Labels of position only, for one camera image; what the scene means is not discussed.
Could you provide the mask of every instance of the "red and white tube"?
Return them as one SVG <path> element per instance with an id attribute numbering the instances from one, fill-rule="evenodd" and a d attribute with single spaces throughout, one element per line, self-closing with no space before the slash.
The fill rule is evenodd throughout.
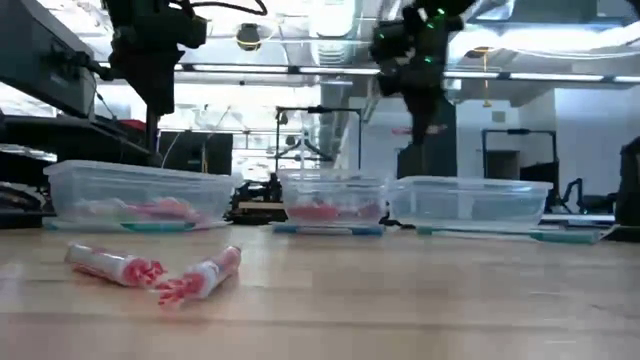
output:
<path id="1" fill-rule="evenodd" d="M 155 260 L 79 244 L 69 245 L 64 261 L 75 271 L 127 287 L 153 288 L 167 273 Z"/>
<path id="2" fill-rule="evenodd" d="M 230 246 L 218 256 L 190 266 L 181 278 L 158 284 L 155 286 L 160 292 L 158 304 L 179 306 L 186 300 L 207 298 L 220 283 L 238 272 L 241 253 L 240 248 Z"/>

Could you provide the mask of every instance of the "clear plastic container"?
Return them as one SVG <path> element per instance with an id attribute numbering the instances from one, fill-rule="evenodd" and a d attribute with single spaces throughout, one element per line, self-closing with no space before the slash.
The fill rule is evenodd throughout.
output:
<path id="1" fill-rule="evenodd" d="M 386 215 L 385 179 L 342 170 L 282 170 L 289 222 L 315 226 L 377 225 Z"/>
<path id="2" fill-rule="evenodd" d="M 58 219 L 71 222 L 220 222 L 239 179 L 69 160 L 44 169 Z"/>
<path id="3" fill-rule="evenodd" d="M 391 217 L 417 227 L 529 230 L 540 222 L 550 183 L 411 176 L 389 194 Z"/>

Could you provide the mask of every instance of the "doorway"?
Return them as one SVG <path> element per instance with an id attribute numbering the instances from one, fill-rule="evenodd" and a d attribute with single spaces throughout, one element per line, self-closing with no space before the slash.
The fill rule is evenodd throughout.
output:
<path id="1" fill-rule="evenodd" d="M 487 177 L 489 179 L 520 179 L 519 152 L 513 150 L 487 151 Z"/>

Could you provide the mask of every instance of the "wooden tabletop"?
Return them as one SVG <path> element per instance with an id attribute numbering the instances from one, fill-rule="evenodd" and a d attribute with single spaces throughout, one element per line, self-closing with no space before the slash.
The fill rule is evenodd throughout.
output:
<path id="1" fill-rule="evenodd" d="M 166 311 L 144 291 L 72 273 L 68 241 L 182 269 L 243 247 L 235 281 Z M 0 232 L 3 358 L 633 359 L 640 247 L 273 235 Z"/>

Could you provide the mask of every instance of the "wrapper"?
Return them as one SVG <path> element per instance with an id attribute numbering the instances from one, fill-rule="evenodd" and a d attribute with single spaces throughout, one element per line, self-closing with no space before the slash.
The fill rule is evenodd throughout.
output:
<path id="1" fill-rule="evenodd" d="M 155 260 L 75 243 L 69 244 L 64 261 L 75 271 L 127 287 L 153 288 L 167 273 Z"/>
<path id="2" fill-rule="evenodd" d="M 161 306 L 180 306 L 188 300 L 207 298 L 220 283 L 238 272 L 240 248 L 230 246 L 218 256 L 190 266 L 180 278 L 163 281 L 155 287 Z"/>

